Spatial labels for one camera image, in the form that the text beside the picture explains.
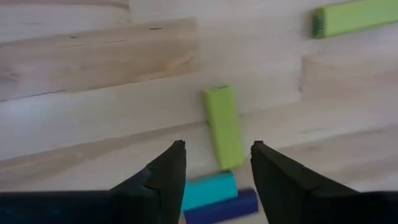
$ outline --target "cyan block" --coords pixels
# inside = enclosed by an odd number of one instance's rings
[[[185,185],[182,211],[198,208],[238,196],[235,178],[232,172],[224,172]]]

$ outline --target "building block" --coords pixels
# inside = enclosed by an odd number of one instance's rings
[[[182,200],[182,211],[238,196],[232,172],[224,172],[196,181],[188,181]]]
[[[313,13],[313,37],[323,39],[398,21],[397,0],[362,0],[334,4]]]
[[[211,224],[258,211],[256,192],[253,189],[243,189],[236,198],[189,210],[184,215],[187,224]]]
[[[213,145],[222,170],[244,161],[239,114],[231,86],[219,86],[203,91]]]

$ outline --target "lime green block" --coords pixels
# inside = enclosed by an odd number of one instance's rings
[[[211,88],[203,91],[203,96],[220,168],[225,170],[242,164],[243,141],[233,88]]]
[[[362,0],[335,4],[315,10],[313,37],[323,39],[397,21],[398,0]]]

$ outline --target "wood grain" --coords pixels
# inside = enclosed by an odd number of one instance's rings
[[[278,149],[332,138],[333,136],[398,125],[396,115],[398,114],[398,103],[392,101],[395,97],[394,93],[396,93],[396,89],[391,88],[382,93],[370,91],[365,95],[352,96],[345,101],[336,99],[307,101],[259,113],[246,114],[242,116],[241,120],[246,155],[249,157],[251,145],[259,139]],[[25,110],[27,114],[36,113],[32,110]],[[86,119],[89,120],[90,117],[91,115],[86,115]],[[0,188],[1,186],[5,189],[25,187],[25,189],[45,188],[48,190],[58,188],[110,188],[118,181],[128,178],[131,172],[138,171],[146,162],[160,154],[164,147],[169,146],[176,139],[183,139],[187,142],[188,177],[197,177],[219,171],[212,148],[211,135],[206,123],[186,124],[145,134],[130,134],[121,138],[78,143],[68,147],[56,146],[59,146],[61,142],[64,144],[78,142],[76,141],[77,138],[72,139],[70,133],[67,133],[69,127],[73,127],[74,124],[63,124],[60,127],[58,127],[59,124],[54,123],[53,125],[49,130],[55,128],[61,130],[61,127],[64,127],[64,132],[50,133],[38,131],[38,129],[23,130],[20,128],[21,126],[15,126],[14,132],[16,134],[20,131],[30,135],[19,136],[20,138],[17,139],[12,139],[7,133],[0,135],[0,142],[4,149],[1,151],[2,158],[26,155],[32,151],[43,152],[38,155],[26,156],[23,161],[15,158],[10,160],[14,162],[9,161],[6,166],[0,165],[0,180],[3,180],[0,181]],[[108,136],[117,131],[116,129],[109,131],[106,125],[96,126],[96,128],[98,132],[108,133]],[[394,133],[396,132],[392,132],[389,138],[395,141],[395,138],[391,137],[395,135]],[[93,136],[89,136],[83,131],[75,134],[80,140],[94,139]],[[380,144],[382,146],[384,140],[380,140],[380,143],[378,143],[378,139],[384,138],[374,139],[373,145]],[[366,153],[364,156],[368,155],[369,159],[377,159],[374,157],[375,153],[376,151],[373,154]],[[340,154],[342,154],[341,150],[337,151],[336,157],[341,156]],[[103,182],[103,179],[98,176],[90,175],[93,170],[92,166],[107,173],[108,181]],[[3,168],[7,167],[13,168],[1,172]],[[65,177],[74,179],[77,178],[76,175],[79,176],[79,181],[60,184],[64,183]],[[7,185],[6,180],[10,177],[15,181],[9,180],[10,184]]]
[[[10,42],[132,24],[121,1],[0,1],[0,42]]]
[[[129,10],[128,0],[0,0],[0,5],[21,5],[21,4],[79,4],[79,5],[102,5],[115,6]]]
[[[280,152],[360,191],[397,190],[397,136],[397,126],[390,126],[307,142]]]
[[[369,71],[382,73],[384,67],[394,68],[394,59],[390,57],[394,52],[385,54],[377,47],[385,40],[386,47],[394,49],[394,28],[330,40],[308,38],[306,19],[311,10],[334,2],[337,1],[132,1],[136,22],[197,17],[200,71],[195,75],[151,82],[1,102],[0,142],[4,150],[0,158],[203,122],[200,90],[222,83],[236,88],[246,142],[250,143],[264,139],[271,146],[286,147],[396,123],[396,88],[394,85],[380,88],[387,82],[375,85],[377,88],[370,88],[370,91],[355,87],[354,92],[359,94],[349,91],[338,98],[328,98],[328,93],[317,90],[310,98],[304,97],[305,100],[299,102],[300,74],[306,76],[310,72],[306,72],[306,62],[315,63],[316,67],[310,65],[310,68],[319,67],[319,72],[328,68],[324,65],[332,64],[347,75],[350,75],[347,71],[354,70],[358,76],[371,66],[362,70],[354,64],[367,65],[362,62],[366,60],[363,54],[375,50],[380,58],[368,58],[373,61],[372,65],[383,66]],[[366,76],[369,77],[366,86],[379,81],[371,72]],[[347,84],[343,76],[341,78],[339,83]],[[305,93],[308,90],[305,85],[309,83],[302,84]],[[319,90],[336,93],[338,85],[328,89],[327,82],[319,84],[322,86]],[[348,90],[353,84],[357,83],[350,82]],[[198,137],[201,141],[193,141],[195,147],[200,152],[209,150],[203,137],[207,134],[205,126],[198,130],[203,133],[195,132],[201,134]]]
[[[0,100],[194,72],[194,19],[0,45]]]
[[[398,85],[397,28],[311,42],[303,56],[303,99],[344,98]]]

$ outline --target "blue block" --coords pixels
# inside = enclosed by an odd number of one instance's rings
[[[239,191],[237,198],[189,210],[184,215],[187,224],[211,224],[258,211],[256,192],[253,189],[244,189]]]
[[[234,174],[224,172],[185,185],[182,211],[220,202],[238,196]]]

